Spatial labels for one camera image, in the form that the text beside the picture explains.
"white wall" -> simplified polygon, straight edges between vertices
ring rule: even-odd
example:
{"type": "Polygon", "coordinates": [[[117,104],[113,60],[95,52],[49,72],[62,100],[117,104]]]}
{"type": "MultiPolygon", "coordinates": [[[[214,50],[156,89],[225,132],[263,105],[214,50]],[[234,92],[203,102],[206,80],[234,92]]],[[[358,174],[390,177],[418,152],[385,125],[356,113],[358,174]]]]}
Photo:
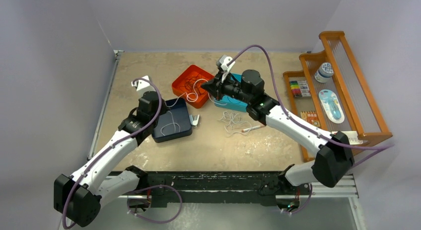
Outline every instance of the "white wall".
{"type": "Polygon", "coordinates": [[[308,51],[340,0],[89,0],[114,49],[308,51]]]}
{"type": "Polygon", "coordinates": [[[113,67],[87,0],[0,0],[1,229],[56,229],[53,183],[86,161],[113,67]]]}
{"type": "Polygon", "coordinates": [[[421,225],[421,0],[342,0],[326,30],[343,30],[396,146],[355,170],[368,229],[421,225]]]}

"red tray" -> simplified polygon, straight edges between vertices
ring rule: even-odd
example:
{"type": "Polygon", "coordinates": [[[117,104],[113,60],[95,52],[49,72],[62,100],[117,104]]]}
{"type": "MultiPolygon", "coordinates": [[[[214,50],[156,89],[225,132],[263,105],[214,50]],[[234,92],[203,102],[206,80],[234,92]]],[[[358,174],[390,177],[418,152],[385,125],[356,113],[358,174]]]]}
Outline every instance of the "red tray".
{"type": "MultiPolygon", "coordinates": [[[[206,80],[211,80],[213,75],[209,74],[208,72],[202,70],[201,68],[197,67],[196,65],[190,65],[178,78],[172,83],[172,92],[180,96],[183,93],[191,93],[193,92],[193,84],[196,80],[204,78],[206,80]]],[[[208,92],[206,92],[203,88],[200,87],[200,84],[204,83],[205,81],[199,81],[196,83],[195,90],[199,94],[199,98],[196,102],[189,102],[187,101],[187,94],[184,94],[182,98],[186,100],[190,105],[195,108],[201,108],[205,102],[209,99],[208,92]]]]}

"wooden shelf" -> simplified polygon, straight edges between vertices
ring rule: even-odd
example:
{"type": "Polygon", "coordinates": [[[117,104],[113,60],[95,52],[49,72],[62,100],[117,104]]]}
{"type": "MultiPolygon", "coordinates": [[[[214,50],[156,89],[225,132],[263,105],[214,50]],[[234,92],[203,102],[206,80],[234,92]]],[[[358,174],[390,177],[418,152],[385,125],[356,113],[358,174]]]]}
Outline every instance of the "wooden shelf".
{"type": "MultiPolygon", "coordinates": [[[[298,99],[292,95],[289,81],[307,80],[312,102],[320,120],[321,128],[327,131],[357,131],[358,138],[364,141],[361,146],[374,146],[390,137],[387,125],[377,107],[368,84],[359,68],[359,65],[349,47],[343,31],[325,31],[320,33],[319,38],[325,48],[324,51],[314,54],[302,54],[299,59],[303,70],[283,73],[285,85],[288,90],[291,111],[299,116],[296,105],[298,99]],[[334,70],[332,80],[327,83],[319,83],[314,74],[324,62],[329,62],[334,70]],[[322,89],[329,89],[337,94],[339,103],[345,112],[345,120],[340,124],[331,122],[324,112],[318,97],[322,89]]],[[[304,161],[313,160],[307,150],[301,147],[304,161]]]]}

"blue packaged tool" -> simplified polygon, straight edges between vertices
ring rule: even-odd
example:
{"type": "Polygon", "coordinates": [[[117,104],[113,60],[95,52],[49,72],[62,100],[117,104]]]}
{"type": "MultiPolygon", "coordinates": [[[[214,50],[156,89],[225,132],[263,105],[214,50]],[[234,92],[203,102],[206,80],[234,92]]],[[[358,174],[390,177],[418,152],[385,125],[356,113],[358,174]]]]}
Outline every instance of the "blue packaged tool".
{"type": "MultiPolygon", "coordinates": [[[[177,99],[165,101],[171,106],[177,99]]],[[[153,129],[152,138],[156,143],[186,137],[193,133],[186,101],[179,98],[177,103],[164,115],[159,116],[158,125],[153,129]]]]}
{"type": "MultiPolygon", "coordinates": [[[[232,74],[232,75],[238,81],[241,81],[241,75],[239,75],[239,74],[232,74]]],[[[228,97],[228,96],[224,96],[222,98],[222,100],[219,100],[219,101],[215,100],[215,106],[222,107],[222,108],[225,108],[225,109],[231,109],[231,110],[239,111],[239,112],[247,112],[246,111],[246,107],[247,107],[246,103],[244,103],[242,101],[238,101],[237,99],[234,99],[234,98],[228,97]]]]}
{"type": "Polygon", "coordinates": [[[337,124],[344,122],[344,112],[334,92],[328,89],[321,90],[319,92],[319,99],[329,120],[337,124]]]}

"jar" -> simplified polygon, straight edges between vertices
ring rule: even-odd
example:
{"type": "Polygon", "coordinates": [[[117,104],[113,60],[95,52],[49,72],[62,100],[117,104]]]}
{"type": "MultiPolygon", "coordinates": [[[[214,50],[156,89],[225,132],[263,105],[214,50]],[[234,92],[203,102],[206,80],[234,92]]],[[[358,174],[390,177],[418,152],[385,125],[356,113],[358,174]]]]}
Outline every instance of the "jar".
{"type": "Polygon", "coordinates": [[[326,83],[333,76],[333,68],[330,63],[322,63],[314,74],[314,78],[321,83],[326,83]]]}

